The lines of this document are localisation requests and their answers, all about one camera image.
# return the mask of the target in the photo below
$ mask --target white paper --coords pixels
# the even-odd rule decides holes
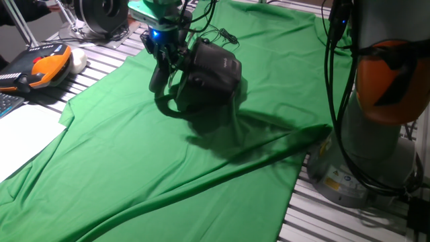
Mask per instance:
[[[0,183],[51,143],[66,127],[24,105],[0,119]]]

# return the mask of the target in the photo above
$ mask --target green fabric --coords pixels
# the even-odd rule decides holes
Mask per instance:
[[[73,98],[67,130],[0,184],[0,241],[276,240],[304,151],[330,131],[325,35],[312,14],[232,1],[212,24],[241,43],[234,105],[166,117],[148,90],[155,60],[128,58]],[[335,65],[339,99],[348,53]]]

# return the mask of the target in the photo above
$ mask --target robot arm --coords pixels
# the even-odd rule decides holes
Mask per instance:
[[[207,39],[197,38],[191,49],[185,41],[188,32],[203,32],[208,27],[216,0],[212,0],[205,14],[196,19],[186,11],[186,4],[181,11],[178,10],[181,1],[177,0],[144,0],[128,4],[132,17],[148,24],[148,31],[140,38],[148,53],[157,60],[149,89],[155,93],[160,111],[173,117],[230,103],[241,80],[241,63],[233,53]],[[209,13],[208,23],[202,30],[189,28],[192,22]],[[179,91],[165,96],[165,86],[172,82],[177,71],[183,72]],[[182,114],[167,107],[170,99],[176,101]]]

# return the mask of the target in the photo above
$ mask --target keyboard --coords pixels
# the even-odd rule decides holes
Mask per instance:
[[[24,102],[23,97],[0,93],[0,118],[18,108]]]

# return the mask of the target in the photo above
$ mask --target sticker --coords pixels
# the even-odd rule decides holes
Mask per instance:
[[[326,178],[324,181],[324,184],[328,185],[328,187],[334,189],[334,190],[339,190],[339,186],[341,186],[340,183],[335,182],[333,179],[331,178]]]
[[[355,177],[332,165],[324,178],[324,184],[338,193],[352,198],[363,198],[367,192]]]

